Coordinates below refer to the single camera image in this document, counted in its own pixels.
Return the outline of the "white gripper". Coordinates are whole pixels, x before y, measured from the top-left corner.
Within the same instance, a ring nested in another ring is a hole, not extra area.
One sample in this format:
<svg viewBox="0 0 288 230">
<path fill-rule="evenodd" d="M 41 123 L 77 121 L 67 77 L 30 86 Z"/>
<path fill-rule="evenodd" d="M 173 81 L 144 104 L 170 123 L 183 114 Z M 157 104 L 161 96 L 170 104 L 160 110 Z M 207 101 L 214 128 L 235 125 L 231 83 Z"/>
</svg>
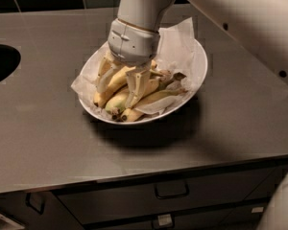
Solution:
<svg viewBox="0 0 288 230">
<path fill-rule="evenodd" d="M 110 51 L 103 56 L 95 81 L 97 92 L 104 93 L 109 88 L 117 90 L 125 82 L 124 65 L 121 62 L 140 65 L 126 73 L 129 97 L 125 107 L 136 105 L 143 97 L 150 79 L 151 65 L 147 62 L 156 56 L 159 39 L 159 33 L 138 29 L 115 19 L 108 35 Z"/>
</svg>

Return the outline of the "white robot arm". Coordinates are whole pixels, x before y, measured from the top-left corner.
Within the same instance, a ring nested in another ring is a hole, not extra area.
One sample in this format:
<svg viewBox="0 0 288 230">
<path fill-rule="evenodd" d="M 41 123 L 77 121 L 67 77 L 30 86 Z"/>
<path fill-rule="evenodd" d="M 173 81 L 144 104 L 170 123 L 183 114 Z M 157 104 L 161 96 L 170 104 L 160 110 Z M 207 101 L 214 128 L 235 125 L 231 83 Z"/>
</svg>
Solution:
<svg viewBox="0 0 288 230">
<path fill-rule="evenodd" d="M 176 0 L 120 0 L 108 46 L 127 75 L 133 107 L 144 95 L 163 15 Z M 288 84 L 288 0 L 187 0 Z"/>
</svg>

